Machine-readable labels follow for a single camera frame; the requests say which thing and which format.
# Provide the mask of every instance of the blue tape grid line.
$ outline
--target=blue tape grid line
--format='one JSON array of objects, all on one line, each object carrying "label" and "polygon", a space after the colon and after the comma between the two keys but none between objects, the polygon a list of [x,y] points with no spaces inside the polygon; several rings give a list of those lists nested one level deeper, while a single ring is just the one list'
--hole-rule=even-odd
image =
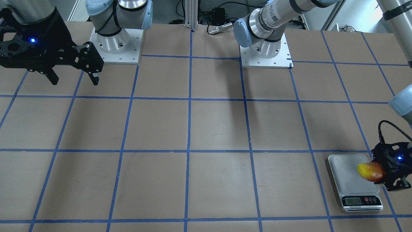
[{"label": "blue tape grid line", "polygon": [[[17,95],[16,97],[38,97],[38,98],[72,98],[67,95]],[[75,96],[75,98],[92,99],[130,99],[130,97],[113,96]],[[247,102],[297,102],[293,99],[237,99],[237,98],[183,98],[183,97],[132,97],[134,100],[178,100],[178,101],[247,101]],[[300,102],[314,103],[349,103],[348,101],[327,101],[327,100],[300,100]],[[387,102],[352,102],[359,104],[388,104]]]},{"label": "blue tape grid line", "polygon": [[192,117],[192,61],[193,61],[193,32],[190,30],[190,58],[189,58],[189,101],[187,115],[187,147],[186,147],[186,181],[185,181],[185,221],[183,231],[187,232],[187,218],[189,213],[189,168],[190,168],[190,124]]},{"label": "blue tape grid line", "polygon": [[259,232],[263,232],[262,216],[260,214],[260,208],[259,208],[258,186],[257,186],[257,183],[256,183],[255,162],[253,160],[252,139],[251,139],[251,136],[250,136],[250,126],[249,126],[248,106],[247,106],[247,101],[246,101],[245,82],[243,80],[242,59],[239,59],[239,67],[240,67],[240,78],[241,78],[241,83],[242,83],[243,104],[244,104],[244,107],[245,107],[246,129],[247,129],[247,132],[248,132],[250,165],[251,165],[251,168],[252,168],[253,188],[255,190],[257,218],[258,218],[258,222],[259,222]]},{"label": "blue tape grid line", "polygon": [[40,209],[40,205],[41,205],[42,200],[43,200],[44,192],[46,191],[47,182],[49,181],[50,173],[52,172],[54,160],[56,159],[57,149],[59,148],[61,138],[63,137],[63,132],[64,132],[64,129],[66,128],[66,124],[67,124],[67,121],[69,119],[69,115],[70,115],[70,112],[72,110],[73,103],[75,101],[75,96],[77,94],[77,91],[79,90],[79,86],[80,86],[80,82],[82,81],[82,77],[83,77],[83,71],[80,74],[79,80],[78,80],[77,85],[76,85],[76,89],[73,93],[72,101],[70,102],[69,109],[67,110],[66,118],[64,119],[63,126],[61,128],[60,135],[59,135],[59,138],[57,140],[57,144],[56,144],[56,147],[55,147],[54,152],[53,152],[53,156],[52,156],[51,161],[50,161],[49,169],[47,170],[47,174],[46,174],[46,178],[44,180],[43,188],[42,188],[42,191],[40,193],[39,201],[37,202],[36,210],[34,211],[33,219],[31,221],[28,232],[33,231],[34,223],[36,222],[37,214],[39,213],[39,209]]},{"label": "blue tape grid line", "polygon": [[[349,97],[349,95],[348,95],[348,92],[347,92],[347,90],[346,90],[345,84],[343,83],[343,79],[342,79],[342,77],[340,76],[339,69],[338,69],[338,67],[337,67],[337,65],[336,65],[336,63],[335,63],[335,60],[333,59],[332,52],[331,52],[331,50],[330,50],[330,48],[329,48],[328,42],[326,41],[326,38],[325,38],[325,35],[323,34],[323,31],[321,31],[321,34],[322,34],[323,40],[324,40],[324,42],[325,42],[325,44],[326,44],[326,47],[327,47],[327,49],[328,49],[329,55],[330,55],[330,57],[331,57],[331,59],[332,59],[332,62],[333,62],[333,64],[334,64],[334,66],[335,66],[335,69],[336,69],[336,72],[337,72],[338,77],[339,77],[339,79],[340,79],[340,82],[341,82],[341,84],[342,84],[342,87],[343,87],[343,89],[344,89],[344,91],[345,91],[346,97],[348,98],[349,105],[351,106],[351,109],[352,109],[352,112],[353,112],[353,116],[355,117],[356,123],[358,124],[358,127],[359,127],[360,133],[361,133],[361,135],[362,135],[363,141],[365,142],[365,145],[366,145],[367,150],[370,151],[368,142],[366,141],[365,134],[363,133],[361,124],[359,123],[359,119],[358,119],[358,117],[357,117],[357,115],[356,115],[355,109],[354,109],[353,104],[352,104],[352,102],[351,102],[351,99],[350,99],[350,97]],[[400,227],[398,218],[397,218],[397,216],[396,216],[396,214],[395,214],[395,210],[393,209],[391,200],[389,199],[389,196],[388,196],[388,193],[387,193],[386,189],[383,189],[383,192],[385,193],[385,197],[386,197],[386,199],[387,199],[387,201],[388,201],[389,207],[391,208],[391,212],[392,212],[393,218],[394,218],[395,221],[396,221],[396,225],[398,226],[399,232],[402,232],[402,228]]]},{"label": "blue tape grid line", "polygon": [[[410,214],[398,215],[399,218],[412,218]],[[370,215],[340,215],[340,216],[303,216],[303,217],[262,217],[262,221],[285,221],[285,220],[333,220],[355,219],[355,218],[393,218],[391,214]],[[233,221],[258,221],[259,218],[167,218],[167,219],[112,219],[111,223],[183,223],[187,222],[233,222]],[[30,224],[32,220],[0,220],[0,224]],[[35,224],[48,223],[107,223],[108,219],[63,219],[63,220],[36,220]]]},{"label": "blue tape grid line", "polygon": [[328,203],[327,203],[327,201],[326,201],[326,197],[325,197],[325,192],[324,192],[324,190],[323,190],[323,185],[322,185],[321,176],[320,176],[320,174],[319,174],[319,169],[318,169],[318,166],[317,166],[317,164],[316,164],[315,155],[314,155],[314,153],[313,153],[312,145],[311,145],[311,143],[310,143],[309,133],[308,133],[308,130],[307,130],[305,118],[304,118],[304,116],[303,116],[302,106],[301,106],[301,104],[300,104],[299,95],[298,95],[297,88],[296,88],[296,84],[295,84],[295,79],[293,78],[292,68],[289,69],[289,74],[290,74],[290,78],[292,79],[293,89],[295,90],[295,95],[296,95],[296,99],[297,99],[297,105],[298,105],[298,107],[299,107],[300,117],[302,118],[302,123],[303,123],[303,128],[304,128],[304,130],[305,130],[306,140],[307,140],[307,143],[308,143],[308,147],[309,147],[310,153],[311,153],[311,155],[312,155],[312,161],[313,161],[313,164],[314,164],[314,167],[315,167],[316,177],[318,178],[319,187],[320,187],[321,194],[322,194],[322,199],[323,199],[323,204],[325,205],[325,210],[326,210],[326,215],[327,215],[328,222],[329,222],[330,231],[333,232],[334,229],[333,229],[332,220],[331,220],[331,218],[330,218]]},{"label": "blue tape grid line", "polygon": [[110,225],[111,225],[112,218],[113,218],[113,209],[115,207],[117,186],[119,185],[120,170],[122,168],[124,144],[126,143],[127,129],[129,127],[130,112],[131,112],[131,107],[132,107],[132,104],[133,104],[133,95],[134,95],[134,91],[136,89],[136,82],[137,82],[138,73],[139,73],[139,66],[137,65],[136,66],[136,73],[135,73],[134,81],[133,81],[133,87],[132,87],[131,94],[130,94],[129,108],[127,109],[126,123],[124,125],[123,140],[122,140],[122,146],[120,148],[120,155],[119,155],[119,164],[118,164],[118,167],[117,167],[115,187],[114,187],[114,190],[113,190],[113,197],[112,197],[112,203],[110,205],[109,219],[108,219],[108,222],[107,222],[106,232],[110,231]]},{"label": "blue tape grid line", "polygon": [[381,71],[382,76],[384,77],[384,79],[385,79],[385,81],[386,81],[389,89],[391,90],[392,95],[395,96],[395,93],[393,92],[392,87],[391,87],[391,85],[389,84],[388,79],[386,78],[386,76],[385,76],[385,74],[384,74],[384,71],[383,71],[382,68],[381,68],[381,65],[379,64],[378,60],[376,59],[375,54],[373,54],[373,51],[372,51],[372,49],[370,48],[369,43],[368,43],[368,41],[367,41],[366,38],[365,38],[365,35],[364,35],[363,33],[361,33],[361,35],[362,35],[363,40],[364,40],[365,43],[366,43],[366,46],[369,48],[369,51],[370,51],[370,53],[372,54],[373,59],[374,59],[375,62],[376,62],[376,65],[378,66],[379,70]]},{"label": "blue tape grid line", "polygon": [[23,79],[20,81],[19,86],[17,87],[16,91],[14,92],[13,98],[12,98],[12,100],[10,101],[9,106],[7,107],[7,110],[6,110],[3,118],[2,118],[1,121],[0,121],[0,128],[2,127],[4,121],[6,120],[7,115],[9,114],[9,111],[10,111],[10,109],[11,109],[13,103],[14,103],[14,100],[16,99],[17,93],[19,92],[21,86],[23,85],[24,80],[25,80],[26,77],[27,77],[27,73],[28,73],[28,71],[26,71],[26,73],[25,73],[24,76],[23,76]]}]

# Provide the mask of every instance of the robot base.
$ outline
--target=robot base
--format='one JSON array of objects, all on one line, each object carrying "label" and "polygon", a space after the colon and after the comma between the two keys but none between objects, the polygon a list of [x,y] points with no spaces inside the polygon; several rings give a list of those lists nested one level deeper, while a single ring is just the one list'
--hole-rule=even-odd
[{"label": "robot base", "polygon": [[142,48],[143,40],[143,30],[139,29],[125,29],[130,36],[132,44],[128,47],[128,50],[121,53],[106,53],[100,48],[97,41],[97,33],[95,33],[95,28],[93,28],[90,41],[95,44],[97,51],[102,57],[105,64],[139,64],[140,62],[140,52]]},{"label": "robot base", "polygon": [[240,47],[242,67],[244,68],[266,68],[266,69],[288,69],[293,68],[292,58],[285,34],[282,36],[282,47],[279,54],[273,58],[261,58],[250,51],[250,47]]}]

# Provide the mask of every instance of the electronic device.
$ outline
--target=electronic device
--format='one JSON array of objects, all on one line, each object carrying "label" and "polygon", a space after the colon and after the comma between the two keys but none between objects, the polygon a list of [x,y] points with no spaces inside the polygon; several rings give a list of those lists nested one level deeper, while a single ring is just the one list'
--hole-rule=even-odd
[{"label": "electronic device", "polygon": [[379,186],[358,174],[358,164],[367,162],[368,159],[362,154],[330,155],[326,159],[336,200],[346,212],[383,209]]}]

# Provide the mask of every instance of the scale platform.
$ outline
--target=scale platform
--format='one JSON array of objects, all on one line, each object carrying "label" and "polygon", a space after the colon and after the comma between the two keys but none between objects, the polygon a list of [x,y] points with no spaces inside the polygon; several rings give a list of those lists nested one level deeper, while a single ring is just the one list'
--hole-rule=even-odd
[{"label": "scale platform", "polygon": [[358,164],[368,163],[362,154],[330,155],[326,168],[338,204],[346,212],[380,211],[379,186],[358,174]]}]

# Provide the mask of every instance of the black cable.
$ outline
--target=black cable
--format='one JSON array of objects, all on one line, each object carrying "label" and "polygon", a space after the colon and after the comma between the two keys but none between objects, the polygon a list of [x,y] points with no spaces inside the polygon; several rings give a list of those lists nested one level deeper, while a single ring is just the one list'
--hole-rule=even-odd
[{"label": "black cable", "polygon": [[239,4],[239,5],[243,5],[243,6],[247,6],[247,7],[263,8],[263,7],[261,7],[261,6],[252,6],[252,5],[245,4],[245,3],[241,3],[241,2],[224,2],[224,3],[220,4],[220,5],[218,6],[218,8],[221,7],[221,6],[223,6],[223,5],[225,5],[225,4],[228,4],[228,3]]},{"label": "black cable", "polygon": [[380,141],[382,144],[385,143],[385,140],[384,140],[384,137],[383,137],[382,131],[381,131],[381,125],[382,125],[382,123],[387,123],[387,124],[393,126],[393,127],[396,128],[399,132],[401,132],[407,139],[409,139],[409,140],[412,142],[412,138],[411,138],[409,135],[407,135],[403,130],[401,130],[399,127],[397,127],[395,124],[393,124],[393,123],[391,123],[390,121],[387,121],[387,120],[382,120],[382,121],[379,122],[379,125],[378,125],[379,141]]},{"label": "black cable", "polygon": [[178,6],[179,6],[179,3],[181,2],[181,0],[179,0],[178,1],[178,3],[177,3],[177,5],[176,5],[176,14],[178,15],[178,16],[180,16],[180,17],[183,17],[183,15],[180,15],[179,13],[178,13]]}]

